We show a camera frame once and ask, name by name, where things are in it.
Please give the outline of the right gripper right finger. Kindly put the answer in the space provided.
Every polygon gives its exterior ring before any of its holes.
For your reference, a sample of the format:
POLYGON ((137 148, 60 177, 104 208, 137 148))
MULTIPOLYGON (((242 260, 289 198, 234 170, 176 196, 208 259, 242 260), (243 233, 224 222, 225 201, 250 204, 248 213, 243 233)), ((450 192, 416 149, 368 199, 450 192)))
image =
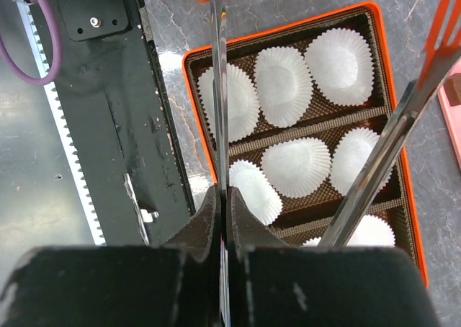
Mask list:
POLYGON ((235 261, 240 261, 247 248, 288 246, 249 211, 238 188, 227 193, 227 249, 235 261))

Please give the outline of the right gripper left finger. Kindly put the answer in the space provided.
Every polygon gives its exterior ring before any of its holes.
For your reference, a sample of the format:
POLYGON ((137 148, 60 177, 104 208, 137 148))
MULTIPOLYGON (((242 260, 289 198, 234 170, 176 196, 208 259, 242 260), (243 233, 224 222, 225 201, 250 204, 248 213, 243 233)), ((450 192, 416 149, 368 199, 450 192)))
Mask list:
POLYGON ((203 262, 212 248, 220 194, 216 184, 208 188, 199 210, 169 239, 169 247, 186 251, 196 262, 203 262))

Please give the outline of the metal tongs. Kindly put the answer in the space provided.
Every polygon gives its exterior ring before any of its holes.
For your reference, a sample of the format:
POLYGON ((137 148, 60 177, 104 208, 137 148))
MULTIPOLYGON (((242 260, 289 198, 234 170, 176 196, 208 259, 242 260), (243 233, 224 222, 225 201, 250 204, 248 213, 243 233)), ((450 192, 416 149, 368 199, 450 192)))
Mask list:
MULTIPOLYGON (((227 202, 229 184, 227 40, 224 0, 211 0, 213 100, 218 150, 218 185, 227 202)), ((419 121, 427 104, 439 91, 460 59, 460 0, 440 0, 414 77, 408 82, 397 108, 390 116, 345 200, 322 237, 322 246, 344 245, 356 230, 377 194, 379 185, 419 121)))

